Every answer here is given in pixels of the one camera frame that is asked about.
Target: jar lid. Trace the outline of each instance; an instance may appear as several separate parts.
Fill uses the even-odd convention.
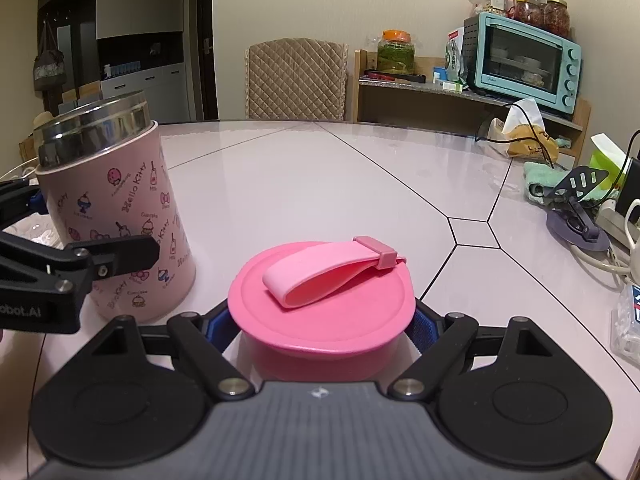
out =
[[[33,132],[41,170],[53,170],[108,150],[151,126],[144,92],[94,101]]]
[[[380,348],[402,333],[415,312],[405,264],[384,272],[371,267],[348,284],[302,308],[283,308],[263,275],[287,256],[324,242],[273,247],[249,260],[231,284],[228,306],[238,326],[255,340],[289,355],[345,357]]]
[[[516,0],[516,2],[527,2],[528,4],[538,5],[537,0]]]
[[[562,5],[562,6],[568,7],[568,5],[566,4],[566,1],[564,1],[564,0],[546,0],[546,2],[547,3],[556,2],[556,3],[558,3],[558,4]]]
[[[382,39],[387,41],[402,41],[403,43],[411,43],[411,35],[404,30],[395,30],[390,28],[382,33]]]

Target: white cabinet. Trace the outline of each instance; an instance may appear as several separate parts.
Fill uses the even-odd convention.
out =
[[[95,35],[100,38],[133,34],[132,0],[95,0]]]
[[[182,0],[132,0],[133,34],[182,30]]]
[[[182,0],[95,0],[97,38],[182,30]]]
[[[105,98],[143,90],[151,118],[159,123],[189,121],[184,63],[141,70],[100,83]]]

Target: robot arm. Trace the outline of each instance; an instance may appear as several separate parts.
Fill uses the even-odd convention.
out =
[[[0,182],[0,229],[46,214],[38,186]],[[0,232],[0,329],[75,333],[94,280],[149,269],[159,257],[151,236],[74,242],[62,250]]]

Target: oven door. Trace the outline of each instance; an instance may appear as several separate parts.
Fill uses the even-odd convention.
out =
[[[476,70],[483,87],[540,104],[556,104],[562,61],[562,39],[529,25],[496,17],[486,18],[483,56]]]

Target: wall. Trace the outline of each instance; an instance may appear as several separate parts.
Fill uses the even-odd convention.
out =
[[[580,94],[592,105],[588,137],[599,132],[626,151],[640,128],[640,0],[566,0],[576,43],[582,47]],[[640,140],[635,144],[638,154]],[[588,163],[593,143],[585,140],[580,161]]]
[[[447,33],[469,8],[467,0],[214,0],[220,119],[244,117],[244,51],[251,44],[303,36],[348,43],[352,64],[367,36],[402,28],[419,40],[419,55],[444,56]]]
[[[44,109],[33,91],[37,12],[38,0],[0,0],[0,174],[20,163],[18,143]]]

